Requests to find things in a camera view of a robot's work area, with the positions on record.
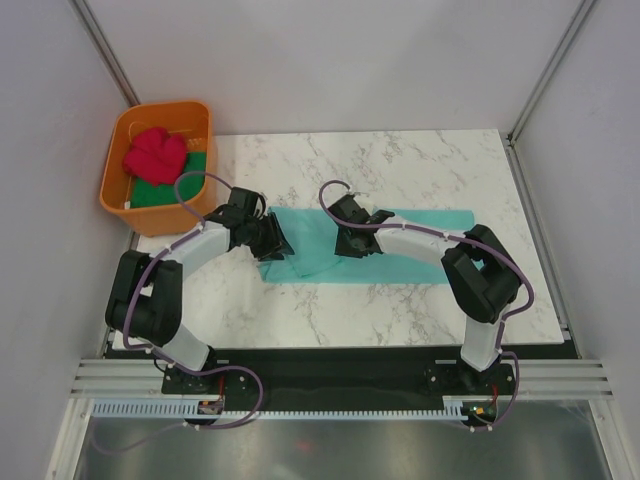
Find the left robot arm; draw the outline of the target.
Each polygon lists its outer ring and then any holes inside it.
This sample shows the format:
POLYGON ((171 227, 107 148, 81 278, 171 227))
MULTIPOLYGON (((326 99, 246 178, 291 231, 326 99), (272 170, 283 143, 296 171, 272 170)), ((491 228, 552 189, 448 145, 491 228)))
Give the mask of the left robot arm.
POLYGON ((185 382, 208 393, 219 382, 214 350, 183 324, 183 283, 205 264, 235 248, 246 247, 260 263, 294 253, 277 216, 263 195, 233 187, 226 203, 162 250, 125 252, 118 263, 105 312, 108 327, 138 346, 185 369, 185 382))

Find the teal t shirt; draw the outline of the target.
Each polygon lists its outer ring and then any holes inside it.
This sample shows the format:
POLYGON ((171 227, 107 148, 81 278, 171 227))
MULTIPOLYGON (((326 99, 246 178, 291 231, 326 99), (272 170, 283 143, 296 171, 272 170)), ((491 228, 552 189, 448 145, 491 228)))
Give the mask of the teal t shirt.
POLYGON ((259 264, 269 284, 426 284, 447 282, 436 264, 409 257, 374 254, 362 259, 335 254, 338 226, 320 209, 272 207, 292 255, 259 264))

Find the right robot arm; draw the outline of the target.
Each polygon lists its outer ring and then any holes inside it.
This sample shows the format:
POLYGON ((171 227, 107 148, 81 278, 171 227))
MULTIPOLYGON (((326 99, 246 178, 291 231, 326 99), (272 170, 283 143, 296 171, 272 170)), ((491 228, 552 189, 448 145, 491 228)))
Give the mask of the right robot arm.
POLYGON ((388 210, 369 212, 346 194, 326 209, 338 225, 336 253, 364 258, 395 255, 443 269, 458 307, 466 315, 458 381, 467 392, 483 392, 494 381, 500 355, 500 325, 523 280, 491 229, 476 225, 452 235, 410 222, 388 210))

